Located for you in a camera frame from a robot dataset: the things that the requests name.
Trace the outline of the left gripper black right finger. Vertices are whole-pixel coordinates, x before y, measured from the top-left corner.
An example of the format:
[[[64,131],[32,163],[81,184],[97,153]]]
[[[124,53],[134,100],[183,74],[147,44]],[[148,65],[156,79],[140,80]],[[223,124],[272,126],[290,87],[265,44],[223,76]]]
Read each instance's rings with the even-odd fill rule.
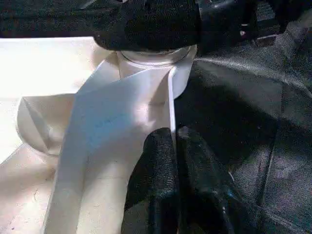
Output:
[[[194,129],[176,133],[182,217],[190,234],[252,234],[248,205],[204,138]]]

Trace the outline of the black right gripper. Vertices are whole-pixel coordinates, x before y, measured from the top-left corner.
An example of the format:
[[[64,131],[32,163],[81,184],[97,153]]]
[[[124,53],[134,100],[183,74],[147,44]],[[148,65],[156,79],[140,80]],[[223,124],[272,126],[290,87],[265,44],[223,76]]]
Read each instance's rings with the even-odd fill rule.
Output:
[[[280,33],[286,0],[199,0],[199,53]]]

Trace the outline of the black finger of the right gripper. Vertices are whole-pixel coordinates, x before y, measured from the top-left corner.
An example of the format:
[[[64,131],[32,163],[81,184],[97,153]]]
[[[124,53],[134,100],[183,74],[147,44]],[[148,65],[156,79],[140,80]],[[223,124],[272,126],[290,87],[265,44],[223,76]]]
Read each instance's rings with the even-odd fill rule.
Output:
[[[194,0],[128,0],[95,22],[95,42],[114,51],[165,51],[199,42]]]

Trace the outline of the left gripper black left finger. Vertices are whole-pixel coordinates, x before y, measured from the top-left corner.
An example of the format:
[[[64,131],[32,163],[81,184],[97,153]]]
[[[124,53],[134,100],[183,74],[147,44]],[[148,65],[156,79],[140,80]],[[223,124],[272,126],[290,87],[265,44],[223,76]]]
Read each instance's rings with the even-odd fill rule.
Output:
[[[177,161],[169,128],[151,132],[130,175],[125,234],[175,234],[180,211]]]

